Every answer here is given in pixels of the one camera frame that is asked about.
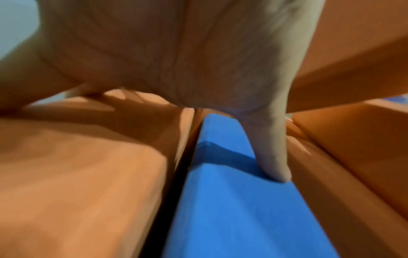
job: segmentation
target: blue foam block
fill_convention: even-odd
[[[338,256],[295,185],[268,179],[239,123],[211,114],[162,257]]]

